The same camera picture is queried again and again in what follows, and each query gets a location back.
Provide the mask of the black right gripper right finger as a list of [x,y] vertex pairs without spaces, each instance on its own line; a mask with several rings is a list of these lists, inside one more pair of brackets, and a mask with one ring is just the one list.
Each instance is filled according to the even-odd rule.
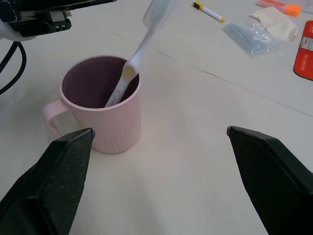
[[283,143],[229,126],[227,136],[249,198],[269,235],[313,233],[313,173]]

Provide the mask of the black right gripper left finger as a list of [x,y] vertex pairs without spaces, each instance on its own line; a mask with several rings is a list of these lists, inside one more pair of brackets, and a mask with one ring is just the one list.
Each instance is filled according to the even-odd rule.
[[89,166],[95,132],[86,128],[54,140],[0,202],[2,235],[69,234]]

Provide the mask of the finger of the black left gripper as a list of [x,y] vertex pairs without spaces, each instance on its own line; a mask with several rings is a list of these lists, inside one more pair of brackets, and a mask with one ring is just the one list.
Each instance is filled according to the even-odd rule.
[[75,10],[115,0],[15,0],[20,11]]

